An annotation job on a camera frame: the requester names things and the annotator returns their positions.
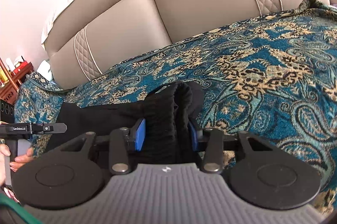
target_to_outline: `folded black garment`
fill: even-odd
[[[146,135],[142,150],[129,153],[130,162],[196,162],[198,156],[192,150],[187,126],[188,118],[196,118],[200,112],[203,98],[204,91],[198,83],[174,82],[159,86],[142,101],[85,108],[64,102],[56,122],[65,123],[68,129],[64,134],[52,135],[46,151],[85,132],[109,135],[114,129],[132,127],[139,118],[145,118]]]

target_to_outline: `metal screw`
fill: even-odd
[[[216,172],[219,171],[220,165],[217,163],[206,163],[203,168],[207,172]]]
[[[112,166],[112,169],[115,172],[120,172],[120,173],[124,173],[129,169],[129,166],[126,165],[125,163],[116,163]]]

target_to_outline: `green cable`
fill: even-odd
[[[23,209],[18,203],[5,195],[0,194],[0,205],[11,208],[23,221],[26,222],[26,224],[43,224]]]

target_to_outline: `paisley pattern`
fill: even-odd
[[[306,161],[321,176],[316,207],[336,205],[337,9],[317,0],[214,29],[115,65],[71,90],[33,73],[21,86],[16,122],[55,122],[63,101],[80,107],[142,100],[155,87],[196,81],[201,126],[247,130]],[[48,137],[32,139],[37,155]],[[233,165],[234,153],[224,153]]]

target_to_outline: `teal patterned fabric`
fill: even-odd
[[[115,65],[61,90],[33,73],[20,87],[16,122],[55,122],[64,101],[80,107],[142,100],[155,87],[196,81],[201,126],[247,130],[308,162],[321,176],[316,199],[333,210],[337,187],[337,9],[303,0],[298,9],[214,29]],[[33,138],[43,152],[46,136]],[[234,154],[224,153],[234,164]]]

